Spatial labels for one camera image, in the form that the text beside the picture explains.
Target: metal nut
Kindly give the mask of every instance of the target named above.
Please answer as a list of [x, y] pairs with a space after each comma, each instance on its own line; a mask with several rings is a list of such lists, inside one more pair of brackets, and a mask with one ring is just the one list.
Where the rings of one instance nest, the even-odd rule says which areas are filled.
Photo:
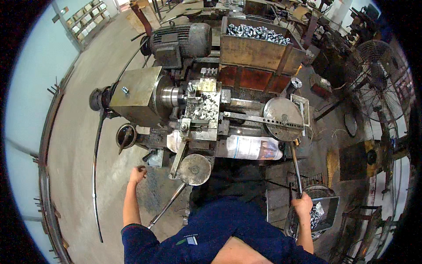
[[187, 125], [186, 124], [181, 124], [180, 125], [180, 130], [182, 130], [183, 132], [187, 130]]

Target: rusty metal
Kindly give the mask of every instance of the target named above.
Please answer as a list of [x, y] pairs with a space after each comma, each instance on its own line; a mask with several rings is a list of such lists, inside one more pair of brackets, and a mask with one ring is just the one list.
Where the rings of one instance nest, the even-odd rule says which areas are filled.
[[146, 16], [143, 14], [142, 10], [139, 8], [138, 2], [131, 2], [129, 5], [130, 5], [130, 8], [132, 9], [132, 11], [135, 13], [135, 15], [142, 22], [143, 27], [145, 28], [146, 34], [148, 36], [152, 36], [152, 27], [151, 27], [151, 24], [149, 23], [149, 21], [146, 18]]

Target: metal handle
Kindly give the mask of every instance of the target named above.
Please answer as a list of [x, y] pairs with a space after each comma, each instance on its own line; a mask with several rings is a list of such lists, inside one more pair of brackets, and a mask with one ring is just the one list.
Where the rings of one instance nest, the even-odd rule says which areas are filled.
[[146, 154], [143, 158], [142, 158], [142, 161], [143, 162], [148, 162], [148, 160], [149, 160], [149, 158], [150, 157], [152, 157], [152, 156], [154, 156], [154, 155], [157, 155], [157, 150], [151, 150], [151, 152], [150, 153], [148, 153], [148, 154]]
[[97, 222], [97, 230], [98, 236], [100, 237], [100, 242], [103, 242], [103, 237], [101, 236], [101, 229], [100, 229], [100, 222], [98, 220], [98, 210], [97, 210], [97, 192], [96, 192], [96, 184], [95, 184], [95, 177], [97, 173], [97, 154], [98, 154], [98, 144], [100, 142], [100, 135], [101, 129], [103, 128], [104, 119], [106, 117], [106, 112], [102, 111], [100, 113], [100, 121], [98, 123], [97, 129], [97, 138], [95, 139], [94, 145], [94, 160], [92, 162], [92, 199], [94, 202], [94, 214], [95, 214], [95, 221]]
[[295, 172], [296, 172], [296, 183], [297, 183], [297, 194], [299, 198], [302, 198], [302, 182], [300, 181], [300, 173], [299, 173], [299, 167], [298, 167], [298, 159], [296, 157], [296, 149], [295, 144], [293, 142], [290, 142], [290, 149], [292, 151], [292, 157], [293, 157], [293, 165], [295, 166]]
[[155, 225], [155, 223], [160, 219], [160, 217], [162, 217], [162, 215], [167, 211], [167, 209], [171, 206], [171, 204], [174, 202], [174, 200], [176, 200], [176, 198], [179, 196], [179, 194], [183, 191], [183, 189], [185, 189], [185, 187], [187, 186], [187, 183], [182, 183], [179, 188], [177, 188], [176, 192], [173, 194], [173, 197], [171, 197], [171, 199], [168, 201], [168, 203], [162, 208], [161, 212], [156, 215], [151, 222], [149, 222], [149, 226], [148, 229], [151, 229], [151, 227], [153, 227], [153, 225]]

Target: pipe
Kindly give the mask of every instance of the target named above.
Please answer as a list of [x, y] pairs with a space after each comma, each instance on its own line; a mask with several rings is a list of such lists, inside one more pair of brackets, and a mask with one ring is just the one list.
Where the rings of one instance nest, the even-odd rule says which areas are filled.
[[92, 199], [94, 203], [94, 214], [95, 214], [95, 221], [97, 223], [98, 236], [100, 237], [101, 243], [103, 242], [103, 237], [101, 236], [100, 221], [98, 220], [97, 192], [96, 192], [96, 186], [95, 186], [95, 178], [96, 178], [96, 173], [97, 173], [98, 144], [100, 142], [101, 129], [103, 128], [105, 117], [106, 117], [106, 112], [102, 111], [100, 114], [100, 121], [98, 123], [97, 138], [95, 139], [95, 145], [94, 145], [94, 160], [92, 162]]
[[168, 201], [168, 203], [162, 208], [161, 212], [156, 215], [151, 222], [149, 222], [149, 226], [148, 229], [151, 229], [151, 227], [153, 227], [155, 225], [155, 223], [157, 223], [157, 221], [160, 219], [160, 217], [162, 217], [162, 215], [167, 211], [167, 209], [171, 206], [171, 204], [174, 202], [174, 200], [176, 200], [176, 198], [179, 196], [179, 194], [185, 189], [185, 187], [187, 186], [187, 183], [182, 183], [179, 188], [177, 188], [176, 192], [173, 194], [173, 197], [171, 197], [171, 199]]
[[130, 41], [134, 41], [135, 39], [139, 38], [140, 36], [142, 36], [142, 35], [143, 35], [143, 34], [145, 34], [145, 33], [146, 33], [146, 32], [141, 33], [141, 34], [137, 35], [136, 37], [133, 37]]
[[298, 191], [297, 194], [299, 198], [302, 198], [302, 182], [300, 181], [298, 159], [296, 157], [296, 149], [295, 149], [294, 142], [290, 142], [290, 149], [292, 151], [293, 165], [295, 166], [295, 172], [296, 172], [296, 182], [297, 182], [297, 191]]

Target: metal rod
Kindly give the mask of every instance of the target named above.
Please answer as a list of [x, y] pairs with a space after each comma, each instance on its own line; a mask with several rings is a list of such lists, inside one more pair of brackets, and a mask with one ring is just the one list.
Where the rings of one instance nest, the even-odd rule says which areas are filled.
[[296, 158], [296, 149], [295, 149], [294, 142], [290, 142], [290, 149], [292, 151], [292, 157], [293, 157], [293, 165], [295, 166], [296, 171], [296, 182], [297, 182], [297, 194], [299, 198], [302, 198], [302, 182], [300, 181], [300, 173], [299, 173], [299, 167], [298, 167], [298, 159]]
[[145, 34], [145, 33], [146, 33], [146, 32], [144, 32], [144, 33], [141, 33], [141, 34], [137, 35], [136, 37], [132, 38], [130, 41], [134, 41], [135, 39], [139, 38], [140, 36], [142, 36], [142, 35], [143, 35], [143, 34]]
[[94, 145], [94, 160], [92, 162], [92, 199], [94, 203], [94, 214], [95, 221], [97, 223], [98, 236], [100, 237], [100, 242], [103, 242], [103, 237], [101, 236], [100, 221], [98, 220], [98, 209], [97, 209], [97, 192], [96, 192], [96, 173], [97, 173], [97, 154], [98, 154], [98, 144], [100, 142], [101, 129], [103, 128], [104, 119], [106, 117], [106, 112], [102, 111], [100, 114], [100, 121], [98, 123], [97, 137], [95, 138]]
[[138, 52], [141, 50], [141, 47], [149, 40], [149, 38], [146, 38], [142, 43], [139, 49], [136, 50], [136, 52], [132, 55], [132, 57], [129, 59], [129, 61], [124, 66], [123, 70], [120, 72], [119, 77], [116, 79], [114, 83], [117, 83], [120, 80], [120, 77], [123, 75], [126, 68], [129, 66], [129, 64], [132, 62], [133, 58], [138, 54]]
[[343, 97], [342, 99], [340, 99], [337, 103], [333, 104], [332, 107], [328, 108], [324, 113], [320, 114], [318, 117], [314, 118], [314, 121], [318, 121], [321, 118], [323, 118], [324, 116], [326, 116], [327, 114], [329, 114], [331, 111], [333, 111], [334, 109], [336, 109], [341, 103], [344, 102], [344, 100], [347, 98], [348, 96]]
[[162, 215], [167, 211], [167, 209], [171, 206], [171, 204], [174, 202], [174, 200], [176, 200], [176, 198], [179, 196], [179, 194], [185, 189], [185, 187], [187, 186], [187, 183], [182, 183], [179, 188], [177, 188], [176, 192], [173, 194], [173, 197], [171, 197], [171, 199], [168, 201], [168, 203], [162, 208], [161, 212], [156, 215], [151, 222], [149, 222], [149, 226], [148, 229], [151, 229], [151, 227], [153, 227], [157, 221], [160, 219], [160, 217], [162, 217]]
[[155, 5], [155, 9], [157, 10], [156, 13], [158, 13], [158, 17], [160, 18], [160, 21], [162, 20], [160, 8], [158, 7], [157, 0], [152, 0], [152, 4]]
[[143, 63], [143, 65], [142, 65], [142, 68], [144, 68], [144, 67], [145, 67], [146, 63], [147, 63], [147, 62], [148, 62], [148, 60], [149, 60], [149, 57], [151, 57], [151, 54], [150, 54], [150, 55], [148, 55], [148, 57], [146, 58], [145, 62], [144, 62], [144, 63]]
[[273, 181], [270, 181], [270, 180], [265, 180], [265, 181], [268, 182], [268, 183], [283, 187], [285, 189], [290, 189], [290, 190], [296, 191], [296, 189], [294, 189], [294, 188], [290, 188], [290, 187], [287, 187], [285, 185], [282, 185], [282, 184], [279, 184], [279, 183], [276, 183], [276, 182], [273, 182]]
[[279, 22], [279, 25], [281, 26], [281, 21], [279, 17], [277, 16], [276, 10], [274, 9], [273, 5], [270, 5], [271, 9], [273, 10], [274, 14], [276, 15], [277, 21]]
[[171, 21], [171, 20], [173, 20], [173, 19], [176, 19], [176, 18], [178, 18], [178, 17], [184, 16], [184, 15], [185, 15], [185, 13], [186, 13], [186, 12], [183, 12], [183, 13], [181, 13], [181, 14], [177, 15], [177, 16], [174, 16], [174, 17], [172, 17], [172, 18], [170, 18], [170, 19], [167, 19], [166, 21], [161, 22], [161, 23], [160, 23], [160, 25], [165, 24], [165, 23], [167, 23], [167, 22], [169, 22], [169, 21]]

